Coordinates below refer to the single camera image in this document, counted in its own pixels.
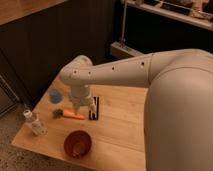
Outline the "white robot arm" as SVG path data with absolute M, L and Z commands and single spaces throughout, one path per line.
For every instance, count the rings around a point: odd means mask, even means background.
M 92 85 L 143 87 L 147 171 L 213 171 L 213 54 L 180 49 L 94 65 L 79 55 L 59 72 L 74 109 Z

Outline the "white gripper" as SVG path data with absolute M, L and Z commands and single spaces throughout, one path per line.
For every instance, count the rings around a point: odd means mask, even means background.
M 69 94 L 73 103 L 74 111 L 78 111 L 80 106 L 88 106 L 89 111 L 96 112 L 96 105 L 93 103 L 93 96 L 89 85 L 72 86 Z

